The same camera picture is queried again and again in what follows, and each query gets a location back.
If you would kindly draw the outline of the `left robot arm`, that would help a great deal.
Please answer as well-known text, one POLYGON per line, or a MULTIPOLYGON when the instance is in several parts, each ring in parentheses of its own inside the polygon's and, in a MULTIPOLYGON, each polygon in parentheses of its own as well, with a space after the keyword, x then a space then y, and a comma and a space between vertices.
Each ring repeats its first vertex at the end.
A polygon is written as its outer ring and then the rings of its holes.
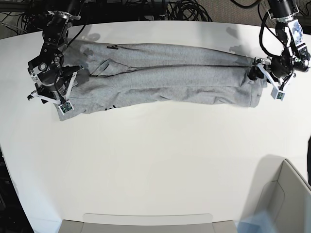
POLYGON ((311 55, 303 39, 302 27, 294 16, 298 13, 296 3, 292 0, 270 0, 270 10, 262 19, 259 33, 259 45, 268 56, 269 64, 258 59, 250 69, 249 78, 270 79, 270 82, 278 82, 279 90, 283 90, 296 71, 307 72, 311 67, 311 55), (270 53, 263 45, 263 32, 267 19, 276 20, 276 38, 283 45, 281 55, 270 53))

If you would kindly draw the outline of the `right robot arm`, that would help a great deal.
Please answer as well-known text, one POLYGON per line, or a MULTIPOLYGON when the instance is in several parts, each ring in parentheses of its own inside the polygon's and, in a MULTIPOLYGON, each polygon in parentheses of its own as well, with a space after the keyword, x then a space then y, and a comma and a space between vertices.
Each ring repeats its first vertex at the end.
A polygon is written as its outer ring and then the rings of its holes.
POLYGON ((49 0, 47 22, 42 31, 43 45, 40 54, 28 62, 28 72, 35 83, 37 94, 66 102, 67 86, 63 73, 63 52, 68 46, 68 29, 79 20, 83 0, 49 0))

